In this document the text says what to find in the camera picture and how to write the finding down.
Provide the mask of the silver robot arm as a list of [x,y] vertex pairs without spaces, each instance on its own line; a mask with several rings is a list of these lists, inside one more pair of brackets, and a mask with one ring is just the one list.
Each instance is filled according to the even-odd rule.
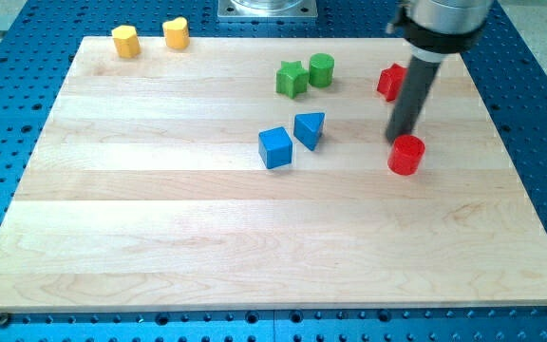
[[492,0],[402,0],[386,33],[401,29],[415,58],[439,64],[447,55],[476,45],[492,4]]

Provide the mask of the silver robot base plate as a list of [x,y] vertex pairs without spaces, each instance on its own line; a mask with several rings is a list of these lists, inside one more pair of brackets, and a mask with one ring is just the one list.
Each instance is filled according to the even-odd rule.
[[217,17],[230,20],[318,16],[316,0],[218,0]]

